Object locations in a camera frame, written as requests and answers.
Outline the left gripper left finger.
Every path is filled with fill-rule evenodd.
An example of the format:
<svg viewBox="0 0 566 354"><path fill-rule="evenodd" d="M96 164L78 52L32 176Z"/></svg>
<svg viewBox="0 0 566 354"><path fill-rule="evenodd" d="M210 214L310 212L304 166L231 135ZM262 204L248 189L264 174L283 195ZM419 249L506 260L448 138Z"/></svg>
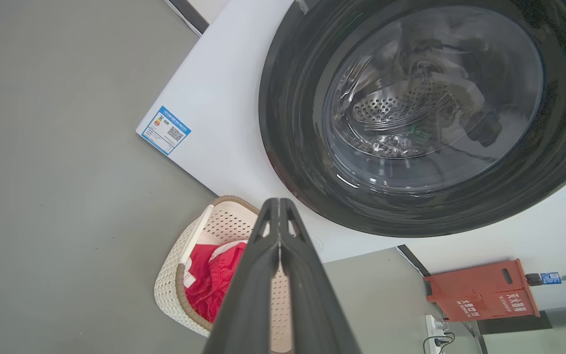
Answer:
<svg viewBox="0 0 566 354"><path fill-rule="evenodd" d="M279 268L280 200L268 199L234 273L205 354L269 354L271 283Z"/></svg>

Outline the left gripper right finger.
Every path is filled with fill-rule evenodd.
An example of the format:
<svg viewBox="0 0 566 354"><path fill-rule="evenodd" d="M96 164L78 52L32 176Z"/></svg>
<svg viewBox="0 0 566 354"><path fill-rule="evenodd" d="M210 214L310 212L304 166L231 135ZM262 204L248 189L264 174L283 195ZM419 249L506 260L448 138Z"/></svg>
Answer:
<svg viewBox="0 0 566 354"><path fill-rule="evenodd" d="M299 211L280 200L283 271L289 278L293 346L297 354L360 354L332 284Z"/></svg>

